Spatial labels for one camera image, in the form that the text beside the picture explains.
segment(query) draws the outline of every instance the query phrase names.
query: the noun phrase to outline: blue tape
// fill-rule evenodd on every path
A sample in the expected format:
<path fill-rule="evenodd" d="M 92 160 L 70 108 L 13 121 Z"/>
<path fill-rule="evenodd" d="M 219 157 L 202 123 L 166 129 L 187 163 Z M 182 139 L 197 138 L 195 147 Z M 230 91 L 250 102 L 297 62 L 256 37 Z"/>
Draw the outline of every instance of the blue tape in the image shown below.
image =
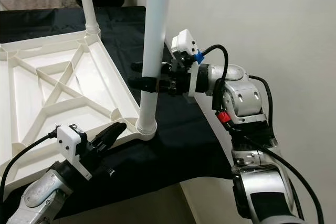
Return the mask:
<path fill-rule="evenodd" d="M 201 64 L 201 62 L 204 60 L 204 56 L 199 50 L 197 50 L 197 54 L 195 54 L 195 58 L 198 64 Z"/>

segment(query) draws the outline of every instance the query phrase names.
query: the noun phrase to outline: table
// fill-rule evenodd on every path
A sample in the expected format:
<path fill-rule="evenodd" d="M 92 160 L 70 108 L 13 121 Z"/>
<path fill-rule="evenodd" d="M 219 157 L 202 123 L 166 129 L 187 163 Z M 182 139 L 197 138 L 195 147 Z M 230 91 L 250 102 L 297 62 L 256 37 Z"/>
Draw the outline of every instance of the table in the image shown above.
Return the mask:
<path fill-rule="evenodd" d="M 143 56 L 145 8 L 96 9 L 102 41 L 126 80 L 139 76 L 130 69 Z M 0 12 L 0 42 L 85 30 L 82 9 L 19 10 Z M 165 46 L 164 60 L 170 60 Z M 130 89 L 137 103 L 140 91 Z M 230 164 L 197 103 L 184 97 L 159 94 L 155 137 L 133 140 L 109 151 L 105 162 L 116 172 L 110 178 L 98 170 L 88 186 L 75 191 L 57 218 L 132 198 L 195 177 L 231 179 Z M 13 214 L 25 187 L 5 201 L 5 213 Z"/>

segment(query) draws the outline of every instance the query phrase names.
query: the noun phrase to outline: white plastic leg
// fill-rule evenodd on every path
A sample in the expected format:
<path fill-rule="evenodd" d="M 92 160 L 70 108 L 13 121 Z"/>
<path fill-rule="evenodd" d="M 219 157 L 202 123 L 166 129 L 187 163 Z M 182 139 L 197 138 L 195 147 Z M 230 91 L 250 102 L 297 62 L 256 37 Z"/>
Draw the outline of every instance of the white plastic leg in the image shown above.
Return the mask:
<path fill-rule="evenodd" d="M 82 4 L 86 20 L 86 32 L 88 34 L 98 34 L 100 37 L 100 29 L 96 21 L 96 15 L 94 13 L 95 9 L 93 8 L 92 0 L 82 0 Z"/>
<path fill-rule="evenodd" d="M 168 3 L 169 0 L 146 0 L 143 77 L 160 76 Z M 142 134 L 155 134 L 157 99 L 157 93 L 141 92 L 140 117 L 136 128 Z"/>

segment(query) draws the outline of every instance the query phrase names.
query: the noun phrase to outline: black cable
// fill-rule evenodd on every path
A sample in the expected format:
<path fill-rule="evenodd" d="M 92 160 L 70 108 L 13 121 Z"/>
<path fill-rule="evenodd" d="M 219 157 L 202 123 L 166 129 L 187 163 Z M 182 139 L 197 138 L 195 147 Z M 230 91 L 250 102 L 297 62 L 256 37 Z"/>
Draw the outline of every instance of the black cable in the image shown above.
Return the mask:
<path fill-rule="evenodd" d="M 221 78 L 221 84 L 219 85 L 219 89 L 220 89 L 220 97 L 223 97 L 223 93 L 224 93 L 224 85 L 225 85 L 225 77 L 226 77 L 226 73 L 227 73 L 227 68 L 228 68 L 228 64 L 229 64 L 229 54 L 227 53 L 227 50 L 225 49 L 225 47 L 223 47 L 222 45 L 213 45 L 208 47 L 207 49 L 205 49 L 202 52 L 203 56 L 206 56 L 209 52 L 211 52 L 214 49 L 220 49 L 223 54 L 224 54 L 224 70 L 223 70 L 223 74 L 222 74 L 222 78 Z"/>
<path fill-rule="evenodd" d="M 248 77 L 251 79 L 261 81 L 263 85 L 265 86 L 266 93 L 267 93 L 267 99 L 268 99 L 268 126 L 272 128 L 273 127 L 273 99 L 272 99 L 271 89 L 269 88 L 269 85 L 265 79 L 258 77 L 258 76 L 250 76 L 250 75 Z"/>
<path fill-rule="evenodd" d="M 295 187 L 292 183 L 292 181 L 289 179 L 289 185 L 292 188 L 292 192 L 293 192 L 293 198 L 294 198 L 294 202 L 295 202 L 295 206 L 296 206 L 296 211 L 298 212 L 298 216 L 301 220 L 305 220 L 304 216 L 303 216 L 303 212 L 302 212 L 302 208 L 301 208 L 301 204 L 300 204 L 300 200 L 299 200 L 299 196 L 296 193 Z"/>
<path fill-rule="evenodd" d="M 56 137 L 56 132 L 50 132 L 48 133 L 48 135 L 40 138 L 39 140 L 37 140 L 36 142 L 34 142 L 33 144 L 29 145 L 28 147 L 24 148 L 22 151 L 20 151 L 6 166 L 6 169 L 3 173 L 2 179 L 1 179 L 1 183 L 0 183 L 0 205 L 3 204 L 4 201 L 4 192 L 5 192 L 5 184 L 6 184 L 6 178 L 7 175 L 9 173 L 10 168 L 12 167 L 12 165 L 21 157 L 23 156 L 26 152 L 28 152 L 29 150 L 31 150 L 32 148 L 34 148 L 36 145 L 42 143 L 43 141 L 45 141 L 48 138 L 53 138 Z"/>
<path fill-rule="evenodd" d="M 302 182 L 306 190 L 308 191 L 310 197 L 312 198 L 315 207 L 316 207 L 316 212 L 317 212 L 317 218 L 318 218 L 318 223 L 319 224 L 324 224 L 324 219 L 323 219 L 323 211 L 321 208 L 321 204 L 319 202 L 319 199 L 317 198 L 316 194 L 314 193 L 313 189 L 310 187 L 308 182 L 305 180 L 305 178 L 296 170 L 291 164 L 289 164 L 286 160 L 284 160 L 282 157 L 278 156 L 274 152 L 270 151 L 267 148 L 262 147 L 260 144 L 254 142 L 253 140 L 249 139 L 248 137 L 244 136 L 245 140 L 250 144 L 253 145 L 255 148 L 258 150 L 267 153 L 271 157 L 275 158 L 279 162 L 281 162 L 283 165 L 285 165 L 292 173 L 297 176 L 297 178 Z"/>

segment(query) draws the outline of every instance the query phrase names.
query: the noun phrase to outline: white wall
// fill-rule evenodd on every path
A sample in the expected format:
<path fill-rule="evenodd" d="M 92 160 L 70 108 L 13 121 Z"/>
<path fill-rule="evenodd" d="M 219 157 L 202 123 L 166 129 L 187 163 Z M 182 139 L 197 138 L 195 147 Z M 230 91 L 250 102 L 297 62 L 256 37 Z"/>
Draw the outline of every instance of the white wall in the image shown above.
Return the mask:
<path fill-rule="evenodd" d="M 188 28 L 200 48 L 223 44 L 231 63 L 269 82 L 282 155 L 317 193 L 325 222 L 334 223 L 336 0 L 171 0 L 167 24 L 168 43 Z M 220 52 L 207 57 L 223 64 Z M 213 120 L 209 101 L 198 101 Z M 228 150 L 229 137 L 220 135 Z M 294 182 L 306 219 L 317 223 L 308 194 Z M 231 186 L 213 178 L 182 183 L 198 223 L 246 223 L 235 212 Z"/>

